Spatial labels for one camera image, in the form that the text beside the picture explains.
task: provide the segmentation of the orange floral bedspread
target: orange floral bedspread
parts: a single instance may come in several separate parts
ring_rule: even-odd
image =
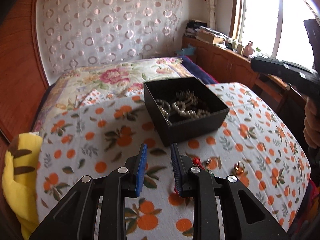
[[[250,89],[239,83],[209,88],[230,112],[217,131],[180,143],[180,152],[202,161],[210,158],[208,168],[223,178],[243,161],[245,172],[239,179],[287,231],[310,179],[305,154],[279,117]],[[63,113],[44,129],[36,182],[40,221],[82,176],[108,175],[136,155],[144,142],[148,164],[141,197],[126,199],[125,204],[127,238],[190,239],[193,200],[174,193],[170,149],[161,143],[143,95]]]

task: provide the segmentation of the open box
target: open box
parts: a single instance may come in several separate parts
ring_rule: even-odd
[[[179,91],[194,92],[204,101],[211,113],[209,116],[172,122],[169,125],[159,110],[156,99],[166,100],[170,104]],[[198,79],[178,78],[144,83],[145,105],[165,147],[217,130],[229,112],[229,108]]]

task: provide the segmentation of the pink figurine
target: pink figurine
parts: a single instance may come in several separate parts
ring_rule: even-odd
[[[253,42],[249,41],[248,45],[245,46],[244,51],[243,51],[243,56],[245,57],[249,57],[250,55],[252,55],[254,53],[254,50],[252,48]]]

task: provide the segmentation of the window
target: window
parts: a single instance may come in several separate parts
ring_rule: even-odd
[[[303,21],[315,18],[304,0],[243,0],[239,40],[279,60],[308,68],[313,51]]]

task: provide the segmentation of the gold ring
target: gold ring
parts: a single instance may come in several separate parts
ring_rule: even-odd
[[[241,175],[242,173],[244,173],[244,163],[242,161],[239,161],[235,164],[234,166],[236,175]]]

